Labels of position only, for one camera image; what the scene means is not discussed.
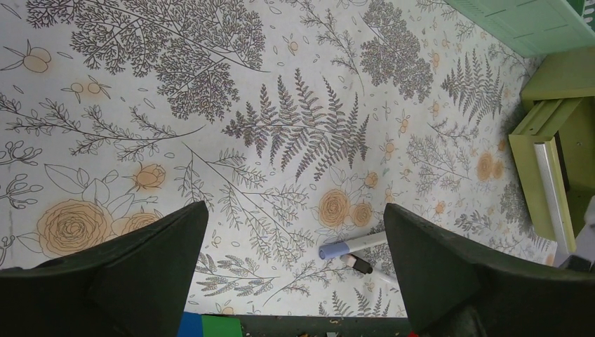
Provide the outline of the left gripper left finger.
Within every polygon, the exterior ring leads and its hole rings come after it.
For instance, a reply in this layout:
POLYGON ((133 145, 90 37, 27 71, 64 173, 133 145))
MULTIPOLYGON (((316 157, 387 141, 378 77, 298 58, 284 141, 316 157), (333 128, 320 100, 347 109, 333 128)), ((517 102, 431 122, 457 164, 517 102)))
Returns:
POLYGON ((2 336, 176 336, 208 225, 204 202, 36 267, 1 271, 2 336))

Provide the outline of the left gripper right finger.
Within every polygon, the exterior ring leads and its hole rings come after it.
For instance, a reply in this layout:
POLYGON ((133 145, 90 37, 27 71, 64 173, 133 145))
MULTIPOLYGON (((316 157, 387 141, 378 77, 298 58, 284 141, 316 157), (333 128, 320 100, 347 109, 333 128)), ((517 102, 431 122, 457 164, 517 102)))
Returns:
POLYGON ((594 273, 511 256, 397 204, 384 223, 419 336, 593 336, 594 273))

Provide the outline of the yellow blue green toy block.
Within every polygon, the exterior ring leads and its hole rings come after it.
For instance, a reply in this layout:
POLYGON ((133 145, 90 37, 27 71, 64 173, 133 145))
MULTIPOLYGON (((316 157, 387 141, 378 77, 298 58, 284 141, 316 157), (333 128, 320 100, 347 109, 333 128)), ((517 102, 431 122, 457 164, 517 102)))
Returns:
POLYGON ((184 312, 177 337, 242 337, 240 320, 184 312))

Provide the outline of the olive green drawer box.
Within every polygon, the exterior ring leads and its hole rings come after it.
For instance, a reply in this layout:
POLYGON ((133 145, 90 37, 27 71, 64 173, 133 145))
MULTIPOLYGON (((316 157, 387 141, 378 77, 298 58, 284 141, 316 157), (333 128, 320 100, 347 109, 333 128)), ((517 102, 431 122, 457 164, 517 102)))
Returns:
POLYGON ((594 48, 548 55, 521 91, 525 117, 509 134, 535 233, 577 249, 593 222, 594 48))

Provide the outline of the green file organizer rack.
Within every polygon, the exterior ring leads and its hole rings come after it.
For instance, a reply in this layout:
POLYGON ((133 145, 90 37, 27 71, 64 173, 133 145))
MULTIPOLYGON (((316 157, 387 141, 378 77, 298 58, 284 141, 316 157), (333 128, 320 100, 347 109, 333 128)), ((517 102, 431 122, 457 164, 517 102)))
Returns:
POLYGON ((593 1, 447 1, 525 58, 594 45, 593 1))

